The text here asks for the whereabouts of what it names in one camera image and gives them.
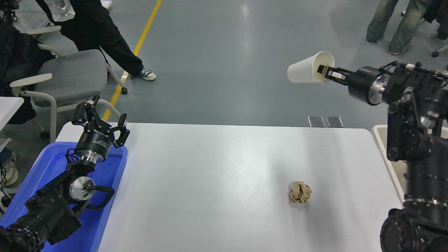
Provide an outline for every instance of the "crumpled paper ball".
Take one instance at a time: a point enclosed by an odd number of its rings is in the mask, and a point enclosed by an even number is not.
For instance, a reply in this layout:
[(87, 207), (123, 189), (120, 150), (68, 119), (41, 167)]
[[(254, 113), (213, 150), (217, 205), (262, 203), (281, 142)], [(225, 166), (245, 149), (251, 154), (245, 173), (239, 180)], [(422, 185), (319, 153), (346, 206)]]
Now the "crumpled paper ball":
[(303, 181), (294, 182), (291, 191), (289, 192), (289, 201), (292, 203), (305, 203), (307, 202), (313, 191)]

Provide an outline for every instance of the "floor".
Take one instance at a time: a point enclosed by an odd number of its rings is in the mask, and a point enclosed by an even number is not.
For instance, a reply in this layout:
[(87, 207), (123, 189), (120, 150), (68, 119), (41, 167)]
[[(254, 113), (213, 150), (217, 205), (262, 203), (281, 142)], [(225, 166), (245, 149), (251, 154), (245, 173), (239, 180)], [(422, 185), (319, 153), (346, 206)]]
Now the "floor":
[[(131, 49), (155, 14), (138, 56), (157, 75), (154, 82), (129, 77), (129, 93), (120, 95), (115, 107), (128, 114), (129, 122), (307, 127), (307, 116), (340, 116), (348, 128), (370, 130), (386, 124), (385, 104), (364, 104), (337, 83), (293, 84), (286, 76), (289, 65), (319, 51), (331, 52), (337, 67), (352, 71), (391, 61), (420, 61), (427, 68), (444, 70), (448, 52), (431, 57), (446, 43), (435, 38), (436, 23), (423, 23), (404, 53), (388, 53), (407, 1), (398, 3), (384, 38), (366, 42), (378, 2), (162, 0), (155, 10), (157, 0), (113, 0), (110, 15)], [(19, 4), (22, 13), (42, 15), (33, 0)], [(42, 35), (40, 41), (64, 53), (76, 51), (59, 33)], [(123, 70), (109, 62), (121, 76)], [(101, 98), (110, 100), (115, 89), (109, 80)], [(36, 111), (36, 119), (49, 128), (48, 109)], [(71, 116), (60, 114), (58, 128)], [(48, 140), (39, 138), (31, 122), (7, 125), (0, 138), (7, 137), (13, 139), (9, 147), (18, 155), (20, 173), (8, 189), (13, 192)]]

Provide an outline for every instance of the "chair armrest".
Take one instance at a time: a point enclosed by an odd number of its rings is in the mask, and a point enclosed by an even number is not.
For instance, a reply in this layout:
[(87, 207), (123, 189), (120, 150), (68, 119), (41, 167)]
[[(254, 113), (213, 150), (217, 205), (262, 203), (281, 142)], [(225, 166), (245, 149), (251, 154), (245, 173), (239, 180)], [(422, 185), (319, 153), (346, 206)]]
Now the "chair armrest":
[(13, 90), (13, 95), (18, 97), (20, 94), (20, 91), (22, 89), (23, 86), (28, 86), (31, 84), (36, 84), (42, 81), (46, 81), (49, 80), (53, 77), (52, 74), (39, 74), (39, 75), (35, 75), (35, 76), (31, 76), (28, 78), (23, 78), (17, 81), (13, 81), (11, 82), (11, 84), (9, 85)]
[(35, 76), (31, 76), (28, 78), (23, 78), (17, 81), (13, 81), (11, 82), (11, 84), (9, 85), (10, 87), (23, 87), (23, 86), (28, 86), (31, 84), (36, 84), (42, 81), (46, 81), (49, 80), (53, 77), (53, 75), (50, 74), (39, 74), (39, 75), (35, 75)]
[(38, 46), (39, 46), (39, 49), (54, 52), (58, 57), (62, 56), (62, 53), (58, 49), (56, 49), (52, 46), (44, 45), (44, 44), (38, 44)]
[(32, 30), (27, 31), (26, 33), (28, 35), (37, 35), (37, 34), (42, 34), (42, 33), (54, 32), (57, 30), (60, 30), (60, 26), (47, 26), (47, 27), (32, 29)]

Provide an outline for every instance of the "jeans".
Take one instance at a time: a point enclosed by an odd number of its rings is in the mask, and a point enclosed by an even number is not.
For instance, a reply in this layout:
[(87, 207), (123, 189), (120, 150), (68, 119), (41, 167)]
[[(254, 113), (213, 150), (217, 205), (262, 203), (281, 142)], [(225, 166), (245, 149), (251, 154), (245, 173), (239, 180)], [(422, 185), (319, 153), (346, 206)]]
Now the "jeans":
[[(367, 28), (366, 38), (369, 41), (379, 40), (384, 36), (384, 31), (395, 9), (398, 0), (381, 0), (376, 8), (375, 15)], [(419, 25), (430, 0), (409, 0), (406, 13), (401, 20), (391, 42), (390, 52), (401, 52), (406, 49)]]
[(11, 158), (12, 155), (12, 151), (8, 148), (4, 148), (1, 152), (0, 152), (0, 164), (5, 163), (6, 161), (8, 161)]

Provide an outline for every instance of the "blue plastic tray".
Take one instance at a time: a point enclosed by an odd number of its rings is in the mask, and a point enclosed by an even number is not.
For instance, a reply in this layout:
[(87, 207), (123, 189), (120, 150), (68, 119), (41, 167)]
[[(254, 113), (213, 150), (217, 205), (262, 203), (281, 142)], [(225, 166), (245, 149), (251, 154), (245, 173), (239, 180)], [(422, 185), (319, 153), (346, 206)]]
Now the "blue plastic tray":
[[(67, 161), (64, 157), (67, 149), (75, 148), (77, 143), (55, 142), (46, 146), (39, 154), (36, 162), (20, 186), (13, 201), (0, 219), (0, 225), (7, 227), (19, 217), (26, 214), (25, 201), (35, 192), (65, 170)], [(89, 173), (95, 185), (110, 186), (117, 191), (128, 157), (126, 147), (111, 147), (106, 161), (97, 163), (96, 170)], [(91, 198), (91, 204), (100, 204), (106, 193), (96, 192)], [(115, 195), (102, 209), (86, 209), (80, 216), (82, 227), (68, 239), (54, 245), (45, 243), (43, 252), (95, 252), (98, 250), (103, 236), (106, 221), (111, 211)]]

